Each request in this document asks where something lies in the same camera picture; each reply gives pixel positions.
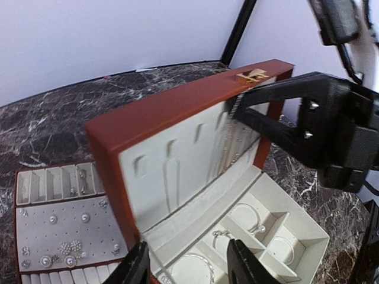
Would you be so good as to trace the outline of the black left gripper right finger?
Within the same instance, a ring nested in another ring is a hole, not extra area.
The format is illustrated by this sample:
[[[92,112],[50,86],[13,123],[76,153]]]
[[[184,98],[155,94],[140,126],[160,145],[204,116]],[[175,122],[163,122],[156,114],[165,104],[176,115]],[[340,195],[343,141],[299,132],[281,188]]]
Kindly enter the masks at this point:
[[[227,246],[227,269],[229,283],[274,283],[274,277],[264,268],[242,240],[229,240]]]

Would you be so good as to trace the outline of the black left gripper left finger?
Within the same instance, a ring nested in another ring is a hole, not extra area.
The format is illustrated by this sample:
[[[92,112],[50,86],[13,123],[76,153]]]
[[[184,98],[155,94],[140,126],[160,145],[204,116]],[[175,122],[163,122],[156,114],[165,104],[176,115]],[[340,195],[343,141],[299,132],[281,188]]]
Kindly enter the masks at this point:
[[[104,282],[104,284],[147,283],[149,283],[149,248],[145,241],[134,245]]]

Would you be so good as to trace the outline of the jewelry tray brown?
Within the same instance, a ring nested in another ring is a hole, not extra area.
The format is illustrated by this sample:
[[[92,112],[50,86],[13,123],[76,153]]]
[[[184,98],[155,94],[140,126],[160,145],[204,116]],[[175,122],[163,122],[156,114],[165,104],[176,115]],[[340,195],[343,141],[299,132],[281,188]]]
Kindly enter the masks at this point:
[[[127,254],[95,163],[20,170],[15,249],[20,283],[103,283]]]

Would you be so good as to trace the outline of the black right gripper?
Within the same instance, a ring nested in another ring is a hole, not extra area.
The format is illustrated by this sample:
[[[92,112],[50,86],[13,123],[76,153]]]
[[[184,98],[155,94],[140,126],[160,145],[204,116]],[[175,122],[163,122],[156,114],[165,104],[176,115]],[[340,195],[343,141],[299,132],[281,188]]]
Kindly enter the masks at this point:
[[[251,109],[300,98],[295,128]],[[322,186],[357,193],[378,156],[378,93],[347,79],[311,72],[252,89],[233,116],[305,166]]]

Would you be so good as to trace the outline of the brown jewelry box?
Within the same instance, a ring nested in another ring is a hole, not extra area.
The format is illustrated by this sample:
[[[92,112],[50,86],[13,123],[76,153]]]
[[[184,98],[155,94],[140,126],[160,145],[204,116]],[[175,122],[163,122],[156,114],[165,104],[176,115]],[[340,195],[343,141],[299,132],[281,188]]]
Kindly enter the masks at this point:
[[[145,241],[152,282],[189,253],[229,283],[227,246],[242,240],[276,283],[311,283],[329,236],[262,171],[270,142],[232,119],[230,98],[291,77],[293,65],[255,63],[130,103],[86,123],[89,147],[128,247]],[[260,214],[249,234],[230,215],[238,203]],[[286,265],[269,249],[286,238]]]

